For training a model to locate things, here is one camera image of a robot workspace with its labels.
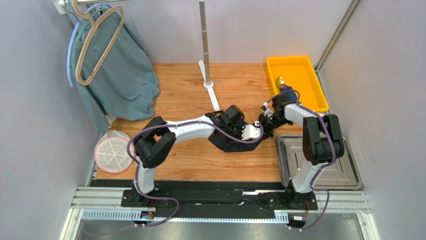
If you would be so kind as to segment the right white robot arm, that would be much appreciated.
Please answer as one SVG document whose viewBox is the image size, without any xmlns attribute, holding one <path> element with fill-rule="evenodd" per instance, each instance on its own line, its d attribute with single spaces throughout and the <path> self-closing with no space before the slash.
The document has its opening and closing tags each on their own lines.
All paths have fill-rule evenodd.
<svg viewBox="0 0 426 240">
<path fill-rule="evenodd" d="M 289 180 L 285 189 L 285 204 L 299 208 L 314 199 L 315 184 L 323 170 L 334 164 L 345 153 L 339 118 L 335 114 L 322 114 L 302 105 L 297 99 L 289 101 L 278 94 L 261 107 L 259 122 L 266 137 L 285 124 L 302 127 L 302 151 L 305 162 Z"/>
</svg>

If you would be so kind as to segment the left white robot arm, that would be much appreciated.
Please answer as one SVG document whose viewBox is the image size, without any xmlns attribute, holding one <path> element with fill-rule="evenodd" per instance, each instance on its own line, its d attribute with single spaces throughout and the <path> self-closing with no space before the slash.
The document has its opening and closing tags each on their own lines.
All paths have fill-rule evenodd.
<svg viewBox="0 0 426 240">
<path fill-rule="evenodd" d="M 215 147 L 226 153 L 254 150 L 264 133 L 264 127 L 256 121 L 249 124 L 245 115 L 235 105 L 225 111 L 215 111 L 201 117 L 183 121 L 165 121 L 153 118 L 143 130 L 134 135 L 125 150 L 136 163 L 136 172 L 130 190 L 123 193 L 122 207 L 147 207 L 161 201 L 165 207 L 181 203 L 212 204 L 203 192 L 191 191 L 189 197 L 180 191 L 155 192 L 157 168 L 166 160 L 172 148 L 182 142 L 208 139 Z"/>
</svg>

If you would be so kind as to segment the black paper napkin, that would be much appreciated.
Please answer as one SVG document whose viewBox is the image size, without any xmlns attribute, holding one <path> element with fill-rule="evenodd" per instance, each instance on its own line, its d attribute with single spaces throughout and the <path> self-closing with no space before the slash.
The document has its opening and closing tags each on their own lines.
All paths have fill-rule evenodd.
<svg viewBox="0 0 426 240">
<path fill-rule="evenodd" d="M 226 153 L 240 153 L 240 152 L 251 152 L 257 148 L 262 142 L 261 140 L 255 143 L 241 143 L 226 137 L 224 134 L 215 131 L 209 138 L 211 142 L 218 149 Z"/>
</svg>

